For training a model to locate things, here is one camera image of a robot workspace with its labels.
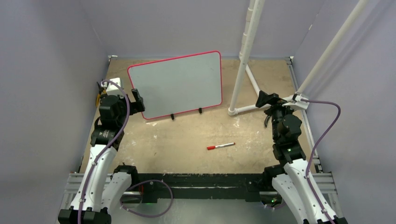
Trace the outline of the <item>pink framed whiteboard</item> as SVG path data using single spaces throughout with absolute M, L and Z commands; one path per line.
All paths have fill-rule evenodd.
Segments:
M 144 99 L 145 120 L 219 106 L 223 102 L 217 50 L 133 64 L 127 73 Z

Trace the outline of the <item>white red marker pen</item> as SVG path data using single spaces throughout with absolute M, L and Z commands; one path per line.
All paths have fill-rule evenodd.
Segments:
M 235 142 L 231 142 L 231 143 L 226 143 L 226 144 L 221 144 L 221 145 L 209 146 L 206 149 L 214 150 L 216 148 L 230 147 L 230 146 L 234 146 L 234 145 L 235 145 Z

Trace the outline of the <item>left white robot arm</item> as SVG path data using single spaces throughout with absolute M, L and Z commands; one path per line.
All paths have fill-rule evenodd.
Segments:
M 106 183 L 108 169 L 120 147 L 129 116 L 145 111 L 138 90 L 132 89 L 131 92 L 134 102 L 123 94 L 105 94 L 100 98 L 99 117 L 91 134 L 86 171 L 69 208 L 59 211 L 59 223 L 109 224 L 124 191 L 138 188 L 137 169 L 131 165 L 118 166 L 109 184 Z

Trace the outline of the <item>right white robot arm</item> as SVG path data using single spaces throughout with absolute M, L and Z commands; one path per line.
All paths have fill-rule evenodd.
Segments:
M 264 125 L 272 125 L 273 154 L 279 165 L 266 167 L 258 186 L 275 189 L 300 224 L 346 224 L 321 193 L 310 171 L 313 155 L 306 157 L 300 143 L 302 121 L 294 115 L 307 109 L 310 100 L 299 94 L 288 99 L 259 91 L 255 106 L 265 110 Z

